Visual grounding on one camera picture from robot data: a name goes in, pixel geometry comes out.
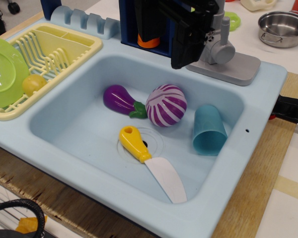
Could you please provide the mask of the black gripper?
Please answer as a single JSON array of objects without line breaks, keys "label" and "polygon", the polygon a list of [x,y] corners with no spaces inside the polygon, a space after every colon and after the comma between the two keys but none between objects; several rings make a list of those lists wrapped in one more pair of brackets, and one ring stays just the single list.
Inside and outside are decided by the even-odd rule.
[{"label": "black gripper", "polygon": [[198,61],[219,11],[214,0],[136,0],[138,32],[144,42],[162,37],[167,18],[174,23],[171,66],[180,69]]}]

